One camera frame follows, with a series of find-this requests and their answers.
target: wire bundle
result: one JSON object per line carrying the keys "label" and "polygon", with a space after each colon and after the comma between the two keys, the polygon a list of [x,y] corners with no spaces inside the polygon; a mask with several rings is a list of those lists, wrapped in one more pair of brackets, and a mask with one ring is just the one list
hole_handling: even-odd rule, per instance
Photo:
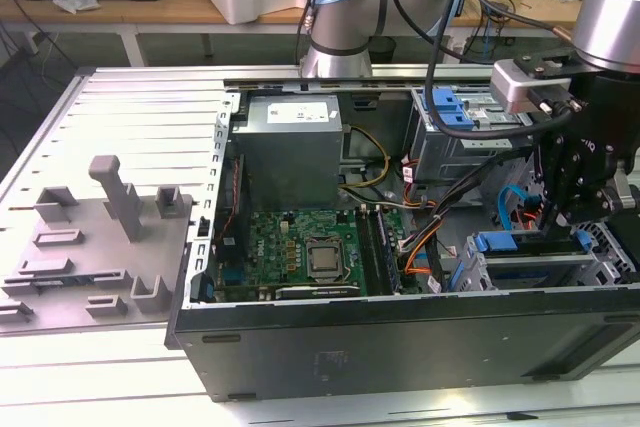
{"label": "wire bundle", "polygon": [[442,196],[442,199],[432,209],[427,225],[419,232],[411,235],[406,239],[401,247],[400,251],[403,253],[411,252],[407,263],[405,265],[405,273],[416,273],[416,269],[413,267],[413,261],[415,260],[418,252],[427,242],[435,235],[436,231],[442,226],[444,216],[449,212],[449,209],[457,203],[467,193],[478,187],[486,178],[487,174],[495,167],[509,160],[514,160],[521,157],[527,157],[531,154],[533,149],[531,147],[521,147],[518,149],[512,149],[500,154],[497,154],[482,164],[478,165],[465,176],[460,178],[455,184],[453,184],[449,190]]}
{"label": "wire bundle", "polygon": [[239,177],[240,177],[240,160],[236,159],[233,165],[233,205],[231,206],[231,213],[229,214],[229,218],[227,222],[224,224],[224,227],[220,231],[216,238],[216,242],[219,242],[224,237],[224,234],[227,232],[227,229],[231,225],[231,221],[236,216],[236,207],[238,205],[238,185],[239,185]]}

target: slotted metal plate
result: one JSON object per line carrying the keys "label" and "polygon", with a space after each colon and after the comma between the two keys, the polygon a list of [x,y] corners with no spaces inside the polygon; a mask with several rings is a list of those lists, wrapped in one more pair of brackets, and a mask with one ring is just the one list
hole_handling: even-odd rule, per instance
{"label": "slotted metal plate", "polygon": [[[68,186],[77,199],[105,197],[88,175],[95,155],[117,155],[122,181],[133,183],[138,195],[178,185],[197,203],[192,223],[201,215],[213,218],[229,118],[239,94],[225,92],[215,70],[148,70],[148,77],[127,77],[118,69],[99,69],[74,79],[63,94],[23,154],[24,162],[0,186],[0,277],[11,274],[31,237],[39,220],[33,205],[43,188]],[[187,241],[195,230],[189,229]]]}

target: robotic arm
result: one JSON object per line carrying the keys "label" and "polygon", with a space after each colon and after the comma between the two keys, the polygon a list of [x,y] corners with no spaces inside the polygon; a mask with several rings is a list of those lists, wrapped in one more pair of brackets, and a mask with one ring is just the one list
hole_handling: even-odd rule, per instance
{"label": "robotic arm", "polygon": [[[400,3],[428,31],[447,0]],[[315,4],[306,22],[311,47],[302,66],[304,77],[368,76],[369,38],[404,21],[390,0]],[[505,110],[557,116],[533,136],[535,181],[543,187],[538,227],[547,237],[566,235],[571,225],[621,211],[640,212],[640,191],[627,181],[640,147],[639,38],[640,0],[584,0],[573,48],[494,65],[491,88]],[[572,111],[569,122],[567,108]],[[460,134],[445,127],[444,133]]]}
{"label": "robotic arm", "polygon": [[508,111],[570,102],[566,126],[537,140],[543,183],[539,228],[553,236],[571,224],[640,212],[629,185],[640,147],[640,0],[584,0],[574,48],[499,61],[492,89]]}
{"label": "robotic arm", "polygon": [[[446,0],[400,0],[424,30],[440,19]],[[392,0],[316,0],[307,19],[311,46],[302,65],[303,77],[366,77],[371,75],[369,39],[384,35],[404,20]]]}

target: green circuit board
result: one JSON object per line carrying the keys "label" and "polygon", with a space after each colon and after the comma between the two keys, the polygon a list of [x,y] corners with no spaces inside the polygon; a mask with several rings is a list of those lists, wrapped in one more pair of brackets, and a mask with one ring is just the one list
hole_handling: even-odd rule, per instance
{"label": "green circuit board", "polygon": [[[394,236],[404,236],[397,211],[384,214]],[[366,296],[360,244],[353,210],[256,212],[251,219],[250,259],[245,269],[248,285],[313,285],[308,275],[308,249],[339,245],[342,275],[329,283],[357,286]]]}

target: silver robot arm segment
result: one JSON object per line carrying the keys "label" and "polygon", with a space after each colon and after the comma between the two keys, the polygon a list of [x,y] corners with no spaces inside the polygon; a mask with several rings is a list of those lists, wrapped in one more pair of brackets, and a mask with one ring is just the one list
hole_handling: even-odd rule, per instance
{"label": "silver robot arm segment", "polygon": [[[442,17],[446,0],[400,0],[427,32]],[[311,46],[303,77],[344,78],[371,75],[369,39],[405,24],[393,0],[318,2],[310,19]]]}

